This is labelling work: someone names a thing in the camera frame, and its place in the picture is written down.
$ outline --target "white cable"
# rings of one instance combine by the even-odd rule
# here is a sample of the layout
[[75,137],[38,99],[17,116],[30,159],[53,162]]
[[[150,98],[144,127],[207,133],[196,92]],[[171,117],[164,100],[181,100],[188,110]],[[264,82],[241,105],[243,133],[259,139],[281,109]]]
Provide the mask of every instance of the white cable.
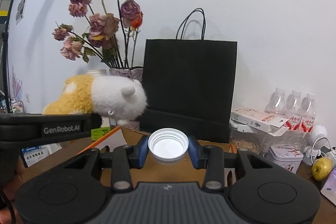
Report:
[[336,151],[333,151],[333,150],[331,149],[330,141],[328,140],[328,138],[327,138],[327,137],[320,137],[320,138],[318,138],[318,139],[314,142],[314,144],[313,144],[313,146],[312,146],[312,148],[311,148],[310,160],[311,160],[311,163],[312,163],[312,164],[314,164],[314,162],[313,162],[313,150],[314,150],[314,146],[315,146],[315,144],[316,144],[319,140],[322,140],[322,139],[326,139],[326,140],[328,141],[329,146],[330,146],[330,151],[331,151],[331,153],[333,153],[334,155],[336,155]]

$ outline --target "human hand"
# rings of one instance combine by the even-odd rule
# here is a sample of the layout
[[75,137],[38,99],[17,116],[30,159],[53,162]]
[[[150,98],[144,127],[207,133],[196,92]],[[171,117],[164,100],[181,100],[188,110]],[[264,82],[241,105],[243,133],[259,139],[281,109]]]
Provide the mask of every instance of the human hand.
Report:
[[[23,224],[22,220],[14,206],[13,200],[15,198],[16,191],[18,188],[22,185],[22,178],[21,175],[24,173],[25,167],[23,165],[23,162],[21,158],[19,158],[17,162],[17,168],[14,178],[8,182],[3,188],[3,192],[7,196],[7,198],[11,201],[14,212],[15,212],[15,218],[16,218],[16,224]],[[9,208],[6,207],[2,210],[0,210],[0,223],[1,224],[11,224],[11,213],[9,211]]]

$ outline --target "black circular disc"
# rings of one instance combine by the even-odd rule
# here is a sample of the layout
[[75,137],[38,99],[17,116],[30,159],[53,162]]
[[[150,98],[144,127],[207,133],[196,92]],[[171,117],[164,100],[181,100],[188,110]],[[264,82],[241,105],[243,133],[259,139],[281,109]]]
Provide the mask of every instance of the black circular disc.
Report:
[[319,191],[308,181],[284,172],[256,169],[238,180],[229,193],[238,214],[260,224],[311,221],[319,209]]
[[82,170],[63,169],[36,177],[17,192],[16,206],[31,224],[82,223],[105,204],[106,190]]

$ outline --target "yellow-green label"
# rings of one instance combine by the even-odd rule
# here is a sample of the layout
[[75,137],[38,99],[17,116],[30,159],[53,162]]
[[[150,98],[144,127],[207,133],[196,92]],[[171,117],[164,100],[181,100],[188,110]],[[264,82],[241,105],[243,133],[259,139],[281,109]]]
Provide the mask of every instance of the yellow-green label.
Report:
[[110,127],[91,129],[91,140],[96,141],[110,132]]

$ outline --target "ribbed gray panel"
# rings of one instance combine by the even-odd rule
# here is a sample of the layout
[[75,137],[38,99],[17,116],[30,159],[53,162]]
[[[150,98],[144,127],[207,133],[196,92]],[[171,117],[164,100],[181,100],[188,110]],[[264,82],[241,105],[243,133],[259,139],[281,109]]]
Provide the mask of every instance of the ribbed gray panel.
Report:
[[203,192],[195,182],[139,183],[131,193],[112,197],[87,224],[248,224],[223,196]]

